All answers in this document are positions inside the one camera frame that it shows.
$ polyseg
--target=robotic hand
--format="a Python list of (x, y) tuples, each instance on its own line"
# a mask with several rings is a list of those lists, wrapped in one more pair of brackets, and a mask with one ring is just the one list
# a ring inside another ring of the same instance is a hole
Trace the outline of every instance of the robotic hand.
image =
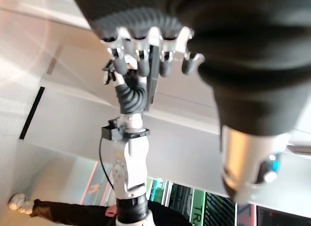
[(117, 226), (154, 226), (146, 199), (149, 130), (143, 127), (141, 114), (147, 102), (145, 73), (127, 70), (108, 63), (105, 83), (112, 79), (120, 103), (121, 115), (102, 128), (102, 138), (111, 144), (115, 153), (113, 164), (114, 191), (117, 198)]
[[(170, 73), (176, 34), (183, 25), (191, 28), (189, 52), (204, 55), (199, 74), (213, 87), (218, 107), (228, 195), (245, 203), (276, 178), (280, 155), (311, 92), (311, 0), (75, 1), (107, 42), (121, 75), (126, 69), (119, 27), (136, 42), (138, 62), (146, 60), (148, 51), (142, 49), (150, 27), (160, 29), (162, 76)], [(145, 63), (138, 66), (147, 76)], [(123, 88), (124, 81), (113, 78)]]

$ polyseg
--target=black pants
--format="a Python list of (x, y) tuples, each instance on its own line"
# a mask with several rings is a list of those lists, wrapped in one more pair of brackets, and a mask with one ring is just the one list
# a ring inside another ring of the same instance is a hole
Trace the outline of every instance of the black pants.
[[(148, 202), (156, 226), (191, 226), (178, 212), (156, 202)], [(35, 200), (31, 217), (73, 226), (114, 226), (115, 218), (105, 216), (107, 207), (42, 202)]]

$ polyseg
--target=green stripe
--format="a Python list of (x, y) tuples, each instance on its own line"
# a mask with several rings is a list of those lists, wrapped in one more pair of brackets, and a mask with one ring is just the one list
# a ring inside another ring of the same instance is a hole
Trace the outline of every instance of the green stripe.
[(194, 190), (190, 222), (196, 226), (203, 226), (205, 209), (205, 191)]

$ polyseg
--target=black robotic finger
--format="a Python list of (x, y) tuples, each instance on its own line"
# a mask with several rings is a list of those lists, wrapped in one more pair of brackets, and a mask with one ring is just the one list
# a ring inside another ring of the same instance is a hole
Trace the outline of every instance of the black robotic finger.
[(172, 72), (172, 62), (169, 60), (164, 60), (160, 62), (160, 75), (162, 77), (167, 77)]
[(197, 70), (199, 65), (201, 65), (204, 61), (205, 58), (201, 53), (191, 53), (188, 58), (184, 59), (181, 70), (185, 75), (191, 74)]
[(125, 75), (127, 73), (127, 64), (124, 58), (116, 58), (115, 60), (113, 60), (113, 65), (115, 66), (116, 72), (118, 72), (119, 74)]
[(150, 73), (149, 52), (150, 45), (148, 36), (141, 38), (131, 38), (136, 54), (138, 74), (147, 77)]

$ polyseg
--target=blue light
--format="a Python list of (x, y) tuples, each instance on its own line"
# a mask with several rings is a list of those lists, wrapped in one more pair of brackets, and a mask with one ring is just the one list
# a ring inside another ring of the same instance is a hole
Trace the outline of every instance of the blue light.
[(279, 167), (278, 160), (274, 160), (272, 163), (272, 171), (276, 172), (278, 170), (278, 167)]

